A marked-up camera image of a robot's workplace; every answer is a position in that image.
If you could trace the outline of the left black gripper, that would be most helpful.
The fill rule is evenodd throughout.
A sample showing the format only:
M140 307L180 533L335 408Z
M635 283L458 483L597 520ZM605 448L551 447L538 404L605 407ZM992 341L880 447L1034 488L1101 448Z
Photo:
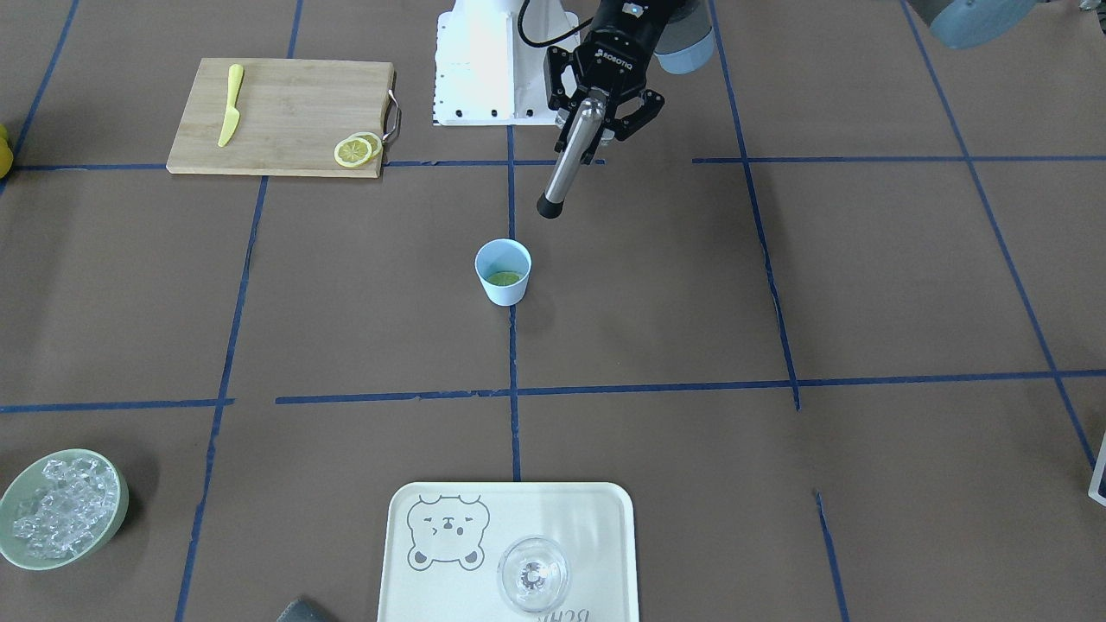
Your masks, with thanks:
M580 46L545 49L547 107L562 121L560 139L568 139L581 103L596 93L609 110L628 101L637 104L632 113L609 121L613 139L628 139L658 117L666 99L645 89L646 75L674 13L674 1L601 1Z

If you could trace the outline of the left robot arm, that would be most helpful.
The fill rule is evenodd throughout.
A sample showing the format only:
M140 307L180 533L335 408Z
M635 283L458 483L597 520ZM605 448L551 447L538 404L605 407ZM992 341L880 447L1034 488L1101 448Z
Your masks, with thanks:
M693 73L720 55L711 9L751 17L747 32L757 60L806 53L815 38L860 41L874 52L881 15L906 8L943 46L983 46L1034 8L1032 1L601 1L576 28L577 46L541 42L547 106L556 114L556 152L625 141L658 117L666 99L649 86L653 70Z

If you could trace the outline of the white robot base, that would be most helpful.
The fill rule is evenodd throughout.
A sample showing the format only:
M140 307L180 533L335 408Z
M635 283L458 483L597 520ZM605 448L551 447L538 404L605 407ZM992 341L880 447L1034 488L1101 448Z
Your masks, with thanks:
M434 124L556 125L538 42L568 33L573 50L582 23L561 1L455 1L437 19Z

